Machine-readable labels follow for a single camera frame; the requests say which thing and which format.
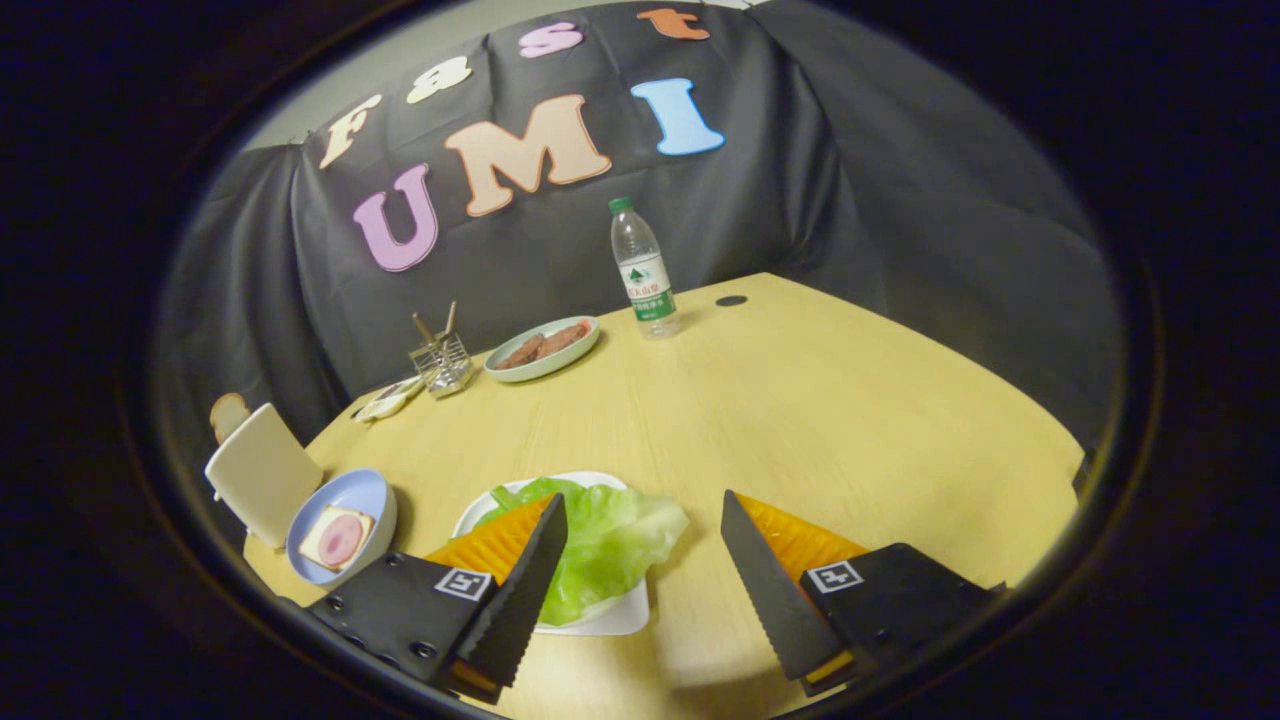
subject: blue bowl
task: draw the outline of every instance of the blue bowl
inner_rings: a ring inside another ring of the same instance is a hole
[[[320,519],[326,505],[337,505],[348,510],[360,510],[374,519],[374,532],[365,547],[360,548],[356,560],[342,573],[316,565],[298,555],[298,546],[307,537],[311,525]],[[284,538],[284,551],[289,565],[300,578],[308,583],[333,589],[361,571],[366,565],[387,553],[392,536],[396,533],[396,491],[387,484],[381,473],[367,468],[338,475],[320,486],[293,516],[289,533]]]

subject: screw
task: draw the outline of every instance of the screw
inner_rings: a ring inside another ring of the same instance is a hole
[[[408,651],[412,652],[413,655],[424,659],[424,660],[430,660],[430,659],[435,657],[435,653],[436,653],[436,650],[435,650],[434,644],[426,643],[426,642],[421,642],[421,641],[410,644],[408,646]]]

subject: plastic water bottle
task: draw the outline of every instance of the plastic water bottle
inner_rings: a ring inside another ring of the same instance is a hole
[[[611,200],[609,211],[613,213],[609,229],[613,259],[622,272],[622,284],[636,311],[641,334],[649,338],[676,334],[680,332],[676,297],[649,223],[632,209],[630,197]]]

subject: blue letter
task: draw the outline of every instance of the blue letter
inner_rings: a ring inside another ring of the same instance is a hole
[[[694,83],[686,78],[641,82],[631,88],[631,95],[649,102],[662,126],[663,155],[691,155],[724,145],[724,136],[707,127],[698,113],[698,105],[689,96]]]

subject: utensil holder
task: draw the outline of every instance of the utensil holder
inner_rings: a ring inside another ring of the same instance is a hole
[[[422,375],[422,383],[431,397],[444,397],[466,388],[475,374],[471,356],[456,332],[424,343],[410,352],[408,357],[413,361],[413,369]]]

